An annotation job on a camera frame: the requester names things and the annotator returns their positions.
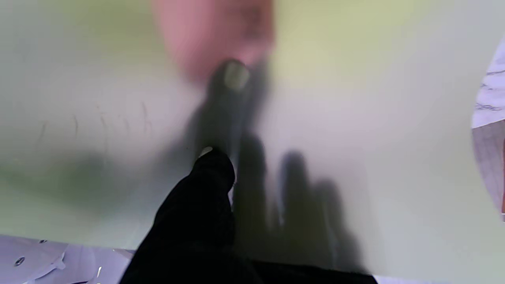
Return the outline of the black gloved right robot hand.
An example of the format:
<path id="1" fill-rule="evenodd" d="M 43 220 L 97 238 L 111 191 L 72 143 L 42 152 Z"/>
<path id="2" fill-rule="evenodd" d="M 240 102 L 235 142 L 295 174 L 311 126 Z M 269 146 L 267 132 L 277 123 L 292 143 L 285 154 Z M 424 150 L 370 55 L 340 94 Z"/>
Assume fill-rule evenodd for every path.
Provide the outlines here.
<path id="1" fill-rule="evenodd" d="M 255 126 L 269 87 L 268 65 L 227 59 L 211 73 L 204 100 L 192 119 L 197 151 L 212 147 L 238 161 L 242 137 Z"/>

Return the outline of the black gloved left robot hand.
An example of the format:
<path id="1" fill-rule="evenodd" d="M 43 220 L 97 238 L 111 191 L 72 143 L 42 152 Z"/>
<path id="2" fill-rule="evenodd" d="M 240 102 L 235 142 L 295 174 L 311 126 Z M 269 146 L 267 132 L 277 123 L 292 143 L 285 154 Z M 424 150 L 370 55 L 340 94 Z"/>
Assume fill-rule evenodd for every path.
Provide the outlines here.
<path id="1" fill-rule="evenodd" d="M 262 142 L 245 135 L 239 171 L 204 149 L 171 190 L 121 284 L 375 284 L 346 227 L 336 185 L 310 185 L 304 156 L 282 160 L 282 209 L 266 223 Z"/>

